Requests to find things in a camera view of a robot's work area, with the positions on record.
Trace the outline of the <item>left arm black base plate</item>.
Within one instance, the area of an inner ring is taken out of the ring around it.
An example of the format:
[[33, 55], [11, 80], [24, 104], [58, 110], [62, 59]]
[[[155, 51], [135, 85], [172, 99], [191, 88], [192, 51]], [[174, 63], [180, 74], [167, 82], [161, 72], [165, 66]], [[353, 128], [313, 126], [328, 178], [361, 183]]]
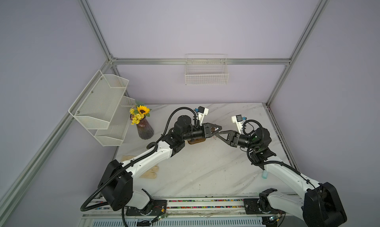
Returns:
[[168, 200], [156, 199], [150, 201], [142, 210], [136, 207], [125, 207], [126, 216], [158, 216], [159, 214], [166, 213]]

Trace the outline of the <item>wooden watch stand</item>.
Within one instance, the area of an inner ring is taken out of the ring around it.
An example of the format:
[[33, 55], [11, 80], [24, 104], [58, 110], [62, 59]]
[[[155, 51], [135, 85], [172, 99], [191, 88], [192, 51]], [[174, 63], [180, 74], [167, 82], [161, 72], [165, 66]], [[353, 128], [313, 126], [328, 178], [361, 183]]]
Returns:
[[195, 145], [206, 141], [206, 138], [192, 139], [188, 141], [189, 145]]

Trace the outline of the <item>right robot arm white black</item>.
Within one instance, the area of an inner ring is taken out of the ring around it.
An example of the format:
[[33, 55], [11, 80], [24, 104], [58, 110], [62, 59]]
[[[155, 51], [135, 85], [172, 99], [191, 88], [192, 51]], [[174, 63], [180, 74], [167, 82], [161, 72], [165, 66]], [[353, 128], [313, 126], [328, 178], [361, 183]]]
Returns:
[[259, 194], [258, 209], [263, 213], [280, 210], [303, 220], [309, 227], [338, 227], [347, 221], [337, 189], [329, 182], [321, 183], [286, 164], [269, 149], [272, 139], [265, 128], [248, 134], [229, 130], [216, 135], [231, 147], [246, 148], [250, 163], [274, 175], [297, 196], [269, 188]]

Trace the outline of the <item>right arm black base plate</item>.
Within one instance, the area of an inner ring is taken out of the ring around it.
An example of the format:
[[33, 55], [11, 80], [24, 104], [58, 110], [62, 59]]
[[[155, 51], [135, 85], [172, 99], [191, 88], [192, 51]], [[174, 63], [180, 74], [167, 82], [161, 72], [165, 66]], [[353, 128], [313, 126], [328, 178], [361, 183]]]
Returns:
[[273, 209], [267, 201], [260, 198], [244, 198], [243, 205], [247, 215], [280, 213], [278, 209]]

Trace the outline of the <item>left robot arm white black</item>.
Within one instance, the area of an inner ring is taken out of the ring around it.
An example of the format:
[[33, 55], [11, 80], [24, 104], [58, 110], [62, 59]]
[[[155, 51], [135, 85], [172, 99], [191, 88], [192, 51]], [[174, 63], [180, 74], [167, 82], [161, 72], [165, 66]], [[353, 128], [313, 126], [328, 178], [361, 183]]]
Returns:
[[222, 126], [203, 122], [206, 114], [206, 108], [201, 106], [197, 109], [175, 109], [160, 138], [149, 143], [147, 151], [130, 160], [113, 160], [108, 164], [98, 188], [84, 201], [80, 211], [87, 212], [108, 205], [113, 211], [122, 212], [124, 226], [127, 226], [125, 215], [128, 209], [135, 209], [143, 216], [151, 214], [157, 208], [155, 200], [145, 189], [135, 189], [134, 180], [179, 153], [186, 141], [208, 139], [220, 132]]

